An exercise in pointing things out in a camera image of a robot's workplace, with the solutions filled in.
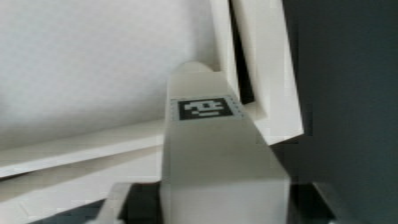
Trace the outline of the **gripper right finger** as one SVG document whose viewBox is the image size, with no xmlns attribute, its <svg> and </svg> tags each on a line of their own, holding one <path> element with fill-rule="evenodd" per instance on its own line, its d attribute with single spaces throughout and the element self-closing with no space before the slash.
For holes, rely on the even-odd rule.
<svg viewBox="0 0 398 224">
<path fill-rule="evenodd" d="M 346 210 L 337 193 L 321 182 L 289 187 L 289 224 L 346 224 Z"/>
</svg>

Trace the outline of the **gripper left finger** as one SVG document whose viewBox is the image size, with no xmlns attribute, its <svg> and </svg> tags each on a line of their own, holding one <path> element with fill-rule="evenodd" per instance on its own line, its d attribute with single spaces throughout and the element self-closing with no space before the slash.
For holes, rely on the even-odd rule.
<svg viewBox="0 0 398 224">
<path fill-rule="evenodd" d="M 117 183 L 93 224 L 163 224 L 159 183 Z"/>
</svg>

